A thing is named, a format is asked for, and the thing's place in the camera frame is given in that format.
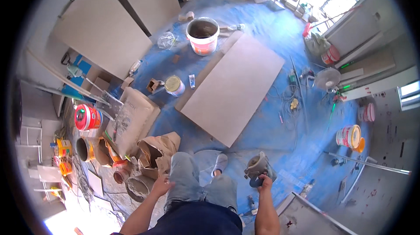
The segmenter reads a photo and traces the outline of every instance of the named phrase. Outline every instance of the ripped jeans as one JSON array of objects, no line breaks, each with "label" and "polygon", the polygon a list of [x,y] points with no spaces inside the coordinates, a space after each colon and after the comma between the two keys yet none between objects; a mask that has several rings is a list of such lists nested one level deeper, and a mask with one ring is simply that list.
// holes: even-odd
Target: ripped jeans
[{"label": "ripped jeans", "polygon": [[170,209],[172,202],[179,201],[207,201],[238,212],[238,183],[222,174],[215,176],[206,186],[200,186],[198,166],[188,153],[177,152],[172,156],[169,181],[174,181],[175,186],[168,191],[165,213]]}]

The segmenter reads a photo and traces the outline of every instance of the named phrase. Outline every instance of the navy shirt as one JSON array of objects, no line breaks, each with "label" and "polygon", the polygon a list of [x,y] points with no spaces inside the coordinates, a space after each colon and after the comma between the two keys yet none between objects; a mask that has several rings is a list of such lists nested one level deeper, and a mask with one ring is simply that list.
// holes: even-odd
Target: navy shirt
[{"label": "navy shirt", "polygon": [[242,222],[230,209],[209,202],[176,202],[171,204],[171,209],[157,221],[155,227],[141,234],[240,235]]}]

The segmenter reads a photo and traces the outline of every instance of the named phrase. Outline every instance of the person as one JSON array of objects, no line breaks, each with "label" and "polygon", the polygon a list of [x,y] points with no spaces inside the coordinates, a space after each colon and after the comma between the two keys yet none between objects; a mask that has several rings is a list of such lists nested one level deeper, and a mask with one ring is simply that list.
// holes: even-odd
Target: person
[{"label": "person", "polygon": [[[236,203],[237,183],[223,170],[228,163],[225,154],[219,154],[211,173],[210,184],[201,187],[199,170],[191,155],[177,152],[172,156],[171,174],[159,177],[144,202],[130,215],[121,227],[123,235],[160,234],[242,234],[242,222]],[[273,182],[267,175],[263,179],[258,213],[255,218],[256,235],[280,234],[280,222],[271,198]],[[168,193],[165,214],[155,227],[149,228],[153,208],[160,196]]]}]

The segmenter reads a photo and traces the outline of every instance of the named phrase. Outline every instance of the blue protective floor covering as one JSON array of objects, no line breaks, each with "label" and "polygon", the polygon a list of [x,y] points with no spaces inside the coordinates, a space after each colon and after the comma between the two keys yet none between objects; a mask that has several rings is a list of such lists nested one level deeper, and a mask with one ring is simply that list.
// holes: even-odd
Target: blue protective floor covering
[{"label": "blue protective floor covering", "polygon": [[[196,153],[206,149],[216,149],[228,154],[229,164],[223,174],[227,174],[238,182],[238,208],[239,213],[250,210],[247,196],[252,195],[257,201],[256,189],[249,186],[248,180],[244,179],[245,163],[258,149],[264,149],[270,159],[270,164],[278,173],[278,179],[273,184],[272,194],[274,205],[277,206],[291,192],[300,193],[303,185],[315,179],[315,185],[309,192],[307,199],[323,211],[336,207],[344,193],[338,198],[339,183],[346,176],[348,190],[353,183],[358,171],[354,170],[354,162],[347,162],[343,166],[332,166],[332,156],[322,151],[336,152],[357,158],[359,155],[349,148],[339,147],[335,143],[335,135],[338,129],[345,125],[356,124],[358,103],[355,101],[338,103],[328,126],[333,106],[332,96],[322,98],[325,92],[317,88],[303,88],[304,99],[308,117],[308,132],[305,129],[304,115],[301,111],[297,119],[297,146],[294,152],[295,133],[294,122],[287,116],[281,124],[278,112],[282,101],[277,97],[276,89],[281,94],[288,85],[287,75],[292,70],[290,55],[293,57],[297,72],[300,74],[305,66],[310,66],[315,72],[321,68],[309,64],[309,61],[322,64],[319,57],[312,57],[306,53],[302,39],[302,31],[305,23],[296,18],[289,10],[278,12],[271,11],[266,4],[255,4],[239,0],[193,0],[182,8],[182,13],[193,11],[196,17],[210,17],[218,21],[220,26],[244,23],[245,33],[254,36],[262,44],[275,51],[286,60],[281,72],[274,81],[265,99],[262,100],[257,111],[244,128],[238,139],[231,148],[226,148],[196,126],[192,121],[176,111],[174,105],[177,98],[161,91],[151,95],[146,90],[146,85],[151,78],[165,80],[170,75],[177,75],[188,86],[188,75],[197,75],[207,64],[210,56],[201,57],[195,54],[186,40],[186,22],[180,23],[177,19],[163,28],[160,35],[166,30],[178,37],[178,44],[171,49],[162,50],[155,44],[150,52],[144,57],[144,63],[134,75],[132,87],[149,96],[161,108],[161,113],[156,119],[149,135],[158,136],[175,131],[181,136],[179,151]],[[218,39],[218,48],[226,38]],[[173,63],[175,54],[180,55],[177,63]],[[112,91],[115,95],[121,94],[118,87]],[[369,152],[370,132],[372,125],[360,123],[362,136],[366,138],[366,147],[361,154],[364,160]],[[210,181],[210,176],[202,180],[203,183]],[[247,227],[254,218],[244,218]]]}]

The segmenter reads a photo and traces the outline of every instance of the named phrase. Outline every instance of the brown paper bag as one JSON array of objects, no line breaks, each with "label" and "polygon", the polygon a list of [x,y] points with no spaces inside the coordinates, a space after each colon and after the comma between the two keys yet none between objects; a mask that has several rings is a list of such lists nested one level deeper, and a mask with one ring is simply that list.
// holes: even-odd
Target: brown paper bag
[{"label": "brown paper bag", "polygon": [[168,173],[172,155],[178,151],[180,143],[181,138],[176,132],[140,140],[137,145],[142,151],[138,161],[142,174],[157,179]]}]

